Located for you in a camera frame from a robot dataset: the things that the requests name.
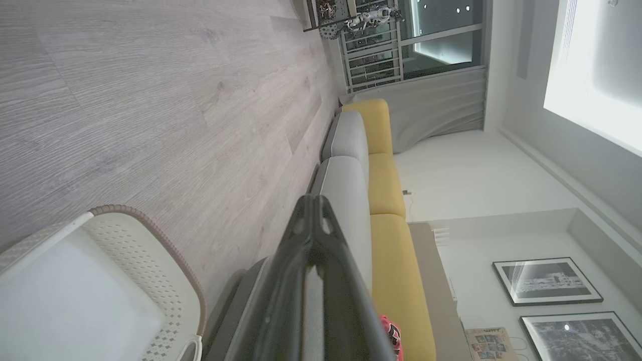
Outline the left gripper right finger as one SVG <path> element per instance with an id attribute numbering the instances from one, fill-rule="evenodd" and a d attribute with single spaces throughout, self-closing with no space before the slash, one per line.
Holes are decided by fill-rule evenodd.
<path id="1" fill-rule="evenodd" d="M 323 359 L 396 360 L 330 201 L 312 197 L 311 264 L 323 281 Z"/>

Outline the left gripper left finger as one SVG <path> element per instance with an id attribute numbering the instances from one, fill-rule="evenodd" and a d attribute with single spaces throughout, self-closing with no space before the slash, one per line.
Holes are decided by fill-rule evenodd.
<path id="1" fill-rule="evenodd" d="M 252 360 L 300 359 L 312 218 L 313 197 L 302 195 L 271 258 L 266 283 L 261 289 Z"/>

